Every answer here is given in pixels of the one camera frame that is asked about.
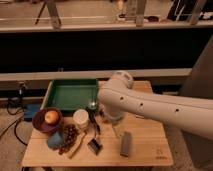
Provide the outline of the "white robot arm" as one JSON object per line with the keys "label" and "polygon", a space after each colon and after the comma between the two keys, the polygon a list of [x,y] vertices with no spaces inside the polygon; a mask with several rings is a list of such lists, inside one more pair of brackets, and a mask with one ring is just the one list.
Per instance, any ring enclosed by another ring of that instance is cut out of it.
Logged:
{"label": "white robot arm", "polygon": [[129,112],[213,140],[213,100],[160,95],[133,89],[133,77],[116,71],[98,91],[109,118]]}

